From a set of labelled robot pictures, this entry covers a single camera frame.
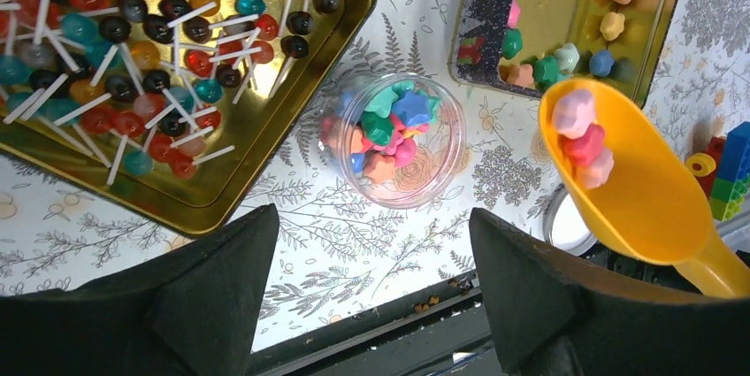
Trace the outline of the orange plastic scoop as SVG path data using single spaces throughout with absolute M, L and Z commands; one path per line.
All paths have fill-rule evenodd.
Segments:
M 577 89 L 593 94 L 605 144 L 614 154 L 607 182 L 594 189 L 576 180 L 553 126 L 556 103 Z M 749 295 L 749 268 L 720 239 L 698 181 L 630 98 L 591 79 L 558 82 L 540 99 L 539 130 L 582 219 L 608 248 L 671 265 L 703 295 Z

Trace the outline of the white jar lid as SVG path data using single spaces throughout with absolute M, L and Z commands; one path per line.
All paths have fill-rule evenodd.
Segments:
M 542 234 L 546 243 L 578 257 L 597 243 L 564 185 L 554 191 L 543 212 Z

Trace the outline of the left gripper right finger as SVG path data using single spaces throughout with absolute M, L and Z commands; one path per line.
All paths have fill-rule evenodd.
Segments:
M 511 375 L 746 375 L 749 302 L 635 280 L 490 211 L 469 219 L 496 356 Z

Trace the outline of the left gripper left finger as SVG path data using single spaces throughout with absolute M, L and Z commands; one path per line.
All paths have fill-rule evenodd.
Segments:
M 2 374 L 244 374 L 278 231 L 267 204 L 74 290 L 3 298 Z

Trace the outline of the clear plastic jar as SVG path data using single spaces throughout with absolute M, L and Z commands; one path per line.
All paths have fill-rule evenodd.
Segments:
M 438 198 L 469 161 L 462 106 L 416 73 L 346 80 L 325 106 L 319 132 L 319 147 L 344 184 L 395 210 Z

